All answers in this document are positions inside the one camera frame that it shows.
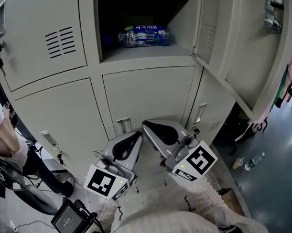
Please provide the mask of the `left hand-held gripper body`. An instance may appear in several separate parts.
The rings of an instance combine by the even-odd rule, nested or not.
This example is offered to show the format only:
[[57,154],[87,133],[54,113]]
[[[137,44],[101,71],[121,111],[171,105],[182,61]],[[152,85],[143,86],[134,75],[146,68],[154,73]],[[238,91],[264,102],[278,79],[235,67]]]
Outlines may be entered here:
[[117,201],[136,179],[134,172],[102,155],[96,165],[90,166],[84,188],[108,201]]

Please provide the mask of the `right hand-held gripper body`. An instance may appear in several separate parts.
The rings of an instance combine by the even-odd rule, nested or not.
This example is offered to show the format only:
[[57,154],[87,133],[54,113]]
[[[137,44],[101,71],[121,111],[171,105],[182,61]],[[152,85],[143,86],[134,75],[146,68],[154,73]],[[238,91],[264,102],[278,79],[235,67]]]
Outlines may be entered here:
[[204,141],[198,141],[194,134],[182,139],[169,136],[163,139],[166,147],[163,166],[172,174],[190,182],[202,178],[218,160],[217,156]]

